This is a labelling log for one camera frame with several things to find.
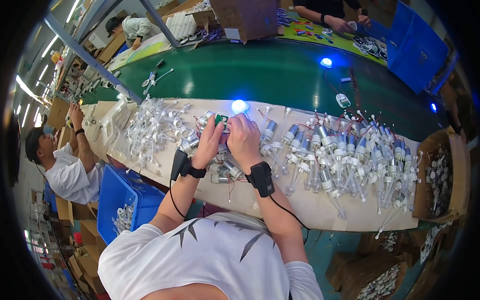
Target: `wristband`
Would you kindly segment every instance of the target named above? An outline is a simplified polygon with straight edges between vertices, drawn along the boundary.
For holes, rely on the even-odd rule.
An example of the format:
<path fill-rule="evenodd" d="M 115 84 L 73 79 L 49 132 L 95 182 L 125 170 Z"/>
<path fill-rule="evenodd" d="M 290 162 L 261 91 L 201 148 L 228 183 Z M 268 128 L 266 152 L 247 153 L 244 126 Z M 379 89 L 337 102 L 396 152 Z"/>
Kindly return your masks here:
<path fill-rule="evenodd" d="M 83 128 L 80 128 L 79 130 L 75 131 L 75 136 L 77 136 L 81 133 L 85 133 L 85 130 Z"/>

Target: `cardboard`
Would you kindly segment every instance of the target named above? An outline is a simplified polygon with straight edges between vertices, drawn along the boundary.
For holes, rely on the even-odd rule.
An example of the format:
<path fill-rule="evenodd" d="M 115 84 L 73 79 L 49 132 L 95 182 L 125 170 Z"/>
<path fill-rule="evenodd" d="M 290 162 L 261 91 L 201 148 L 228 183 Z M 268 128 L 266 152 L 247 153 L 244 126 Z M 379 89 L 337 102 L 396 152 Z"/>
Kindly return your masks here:
<path fill-rule="evenodd" d="M 357 252 L 360 254 L 371 254 L 378 250 L 382 239 L 385 236 L 384 233 L 381 233 L 378 237 L 378 240 L 375 239 L 376 233 L 362 233 L 360 235 L 360 242 L 357 248 Z"/>
<path fill-rule="evenodd" d="M 82 242 L 84 244 L 84 248 L 93 258 L 93 260 L 98 263 L 100 254 L 102 254 L 107 245 L 96 229 L 96 221 L 80 221 L 80 231 L 82 233 Z"/>
<path fill-rule="evenodd" d="M 336 252 L 330 264 L 328 265 L 327 271 L 325 272 L 325 277 L 327 278 L 328 282 L 332 285 L 335 291 L 340 291 L 342 286 L 342 275 L 343 275 L 343 267 L 356 259 L 359 256 L 356 253 L 350 252 Z"/>
<path fill-rule="evenodd" d="M 74 220 L 96 220 L 96 217 L 86 205 L 68 201 L 68 219 L 75 225 Z"/>
<path fill-rule="evenodd" d="M 169 14 L 169 12 L 171 10 L 173 10 L 174 8 L 176 8 L 177 6 L 179 5 L 179 1 L 178 0 L 173 0 L 172 2 L 160 7 L 159 9 L 156 10 L 156 12 L 162 17 L 164 15 L 167 15 Z M 153 24 L 156 24 L 155 23 L 155 20 L 152 18 L 152 16 L 149 14 L 149 13 L 146 13 L 147 15 L 147 19 L 150 20 L 150 22 L 152 22 Z"/>
<path fill-rule="evenodd" d="M 69 220 L 68 201 L 56 196 L 55 203 L 57 204 L 57 212 L 59 214 L 59 220 Z"/>
<path fill-rule="evenodd" d="M 194 12 L 192 13 L 192 16 L 197 23 L 197 26 L 203 26 L 207 32 L 209 31 L 209 26 L 218 26 L 218 22 L 215 20 L 215 13 L 213 11 Z"/>
<path fill-rule="evenodd" d="M 293 6 L 293 0 L 281 0 L 280 5 L 281 8 L 287 12 L 296 12 L 295 6 Z"/>
<path fill-rule="evenodd" d="M 450 197 L 450 205 L 445 215 L 430 218 L 430 207 L 433 205 L 433 190 L 425 180 L 425 167 L 432 164 L 428 153 L 437 154 L 441 146 L 450 149 L 453 164 L 453 191 Z M 462 142 L 460 135 L 457 135 L 452 127 L 439 130 L 427 137 L 418 147 L 418 154 L 423 151 L 423 159 L 418 168 L 418 178 L 422 179 L 417 183 L 415 192 L 415 210 L 412 216 L 420 220 L 444 223 L 459 219 L 468 210 L 468 199 L 470 196 L 470 152 Z"/>
<path fill-rule="evenodd" d="M 210 0 L 227 38 L 248 40 L 278 34 L 275 0 Z"/>
<path fill-rule="evenodd" d="M 77 278 L 77 280 L 80 280 L 80 278 L 83 275 L 83 272 L 80 269 L 80 266 L 78 265 L 75 255 L 70 256 L 68 261 L 70 262 L 70 266 L 72 267 L 73 275 L 75 276 L 75 278 Z"/>
<path fill-rule="evenodd" d="M 379 249 L 377 252 L 364 258 L 347 263 L 343 268 L 342 275 L 342 300 L 356 300 L 365 286 L 388 271 L 391 267 L 401 263 L 404 264 L 403 269 L 405 271 L 407 264 L 384 249 Z"/>
<path fill-rule="evenodd" d="M 93 260 L 91 256 L 77 257 L 79 266 L 83 272 L 85 280 L 88 285 L 94 290 L 96 294 L 105 293 L 105 288 L 98 277 L 98 263 Z"/>
<path fill-rule="evenodd" d="M 54 128 L 62 128 L 65 126 L 68 110 L 70 104 L 62 99 L 56 97 L 53 99 L 50 114 L 48 115 L 47 125 Z"/>

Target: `cable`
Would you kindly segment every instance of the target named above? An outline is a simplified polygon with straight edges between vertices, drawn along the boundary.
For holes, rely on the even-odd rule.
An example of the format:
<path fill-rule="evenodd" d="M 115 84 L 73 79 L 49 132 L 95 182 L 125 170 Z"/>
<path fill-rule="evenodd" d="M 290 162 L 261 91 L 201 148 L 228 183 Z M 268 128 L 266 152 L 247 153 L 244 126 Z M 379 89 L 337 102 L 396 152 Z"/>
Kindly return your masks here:
<path fill-rule="evenodd" d="M 175 201 L 173 201 L 173 196 L 172 196 L 172 179 L 170 179 L 170 182 L 168 183 L 168 187 L 170 188 L 170 198 L 172 199 L 172 203 L 173 203 L 173 206 L 175 207 L 175 209 L 177 210 L 177 212 L 180 214 L 180 216 L 182 216 L 184 219 L 186 218 L 186 216 L 184 216 L 180 210 L 177 208 L 177 206 L 175 205 Z"/>
<path fill-rule="evenodd" d="M 306 227 L 305 224 L 303 224 L 302 221 L 300 221 L 300 219 L 298 219 L 297 216 L 293 212 L 289 211 L 288 209 L 286 209 L 283 206 L 281 206 L 280 204 L 278 204 L 277 201 L 275 201 L 275 199 L 272 197 L 272 195 L 268 195 L 268 197 L 270 197 L 270 199 L 272 199 L 273 203 L 278 205 L 278 207 L 280 207 L 281 209 L 283 209 L 287 213 L 291 214 L 300 223 L 300 225 L 302 225 L 303 227 L 305 227 L 305 229 L 307 229 L 307 238 L 303 242 L 303 244 L 305 245 L 305 243 L 307 242 L 307 239 L 308 239 L 308 232 L 310 231 L 310 228 Z"/>

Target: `metal frame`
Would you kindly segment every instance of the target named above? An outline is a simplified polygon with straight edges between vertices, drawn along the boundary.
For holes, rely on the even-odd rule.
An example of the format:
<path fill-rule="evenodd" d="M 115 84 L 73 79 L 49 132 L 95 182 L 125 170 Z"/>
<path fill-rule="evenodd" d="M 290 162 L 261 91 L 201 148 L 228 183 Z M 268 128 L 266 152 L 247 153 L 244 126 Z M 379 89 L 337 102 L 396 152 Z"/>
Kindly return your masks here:
<path fill-rule="evenodd" d="M 139 0 L 140 3 L 145 7 L 145 9 L 147 10 L 147 12 L 150 14 L 150 16 L 155 20 L 155 22 L 157 23 L 158 27 L 160 27 L 160 29 L 162 30 L 162 32 L 165 34 L 165 37 L 167 38 L 167 40 L 170 42 L 170 44 L 175 47 L 175 48 L 178 48 L 179 46 L 179 43 L 178 41 L 173 37 L 173 34 L 172 32 L 170 31 L 170 29 L 168 29 L 167 25 L 165 24 L 165 22 L 162 20 L 162 17 L 158 14 L 158 12 L 155 10 L 155 8 L 153 7 L 152 3 L 149 1 L 149 0 Z"/>
<path fill-rule="evenodd" d="M 51 13 L 48 13 L 44 18 L 45 23 L 47 24 L 50 29 L 59 36 L 59 38 L 72 49 L 72 51 L 80 57 L 84 62 L 86 62 L 90 67 L 94 68 L 100 76 L 105 78 L 107 81 L 112 83 L 116 90 L 120 88 L 120 90 L 126 90 L 128 98 L 134 100 L 137 103 L 141 103 L 142 99 L 137 96 L 134 92 L 128 89 L 118 78 L 113 76 L 112 73 L 107 71 L 97 60 L 90 56 L 90 54 L 82 48 L 74 39 L 71 37 L 63 27 L 55 20 Z"/>

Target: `blue box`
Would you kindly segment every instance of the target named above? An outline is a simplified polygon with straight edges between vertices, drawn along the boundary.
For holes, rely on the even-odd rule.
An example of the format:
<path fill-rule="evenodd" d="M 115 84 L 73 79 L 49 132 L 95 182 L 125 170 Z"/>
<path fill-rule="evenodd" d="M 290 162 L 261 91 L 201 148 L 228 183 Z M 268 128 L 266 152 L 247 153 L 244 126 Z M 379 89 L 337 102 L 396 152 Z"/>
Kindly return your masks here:
<path fill-rule="evenodd" d="M 164 197 L 162 191 L 144 182 L 136 172 L 130 170 L 127 174 L 126 170 L 105 165 L 98 199 L 98 233 L 107 245 L 110 244 L 117 237 L 112 218 L 117 219 L 118 208 L 133 203 L 130 231 L 136 230 L 153 219 Z"/>
<path fill-rule="evenodd" d="M 447 45 L 401 1 L 387 39 L 388 69 L 416 94 L 420 93 L 443 66 Z"/>

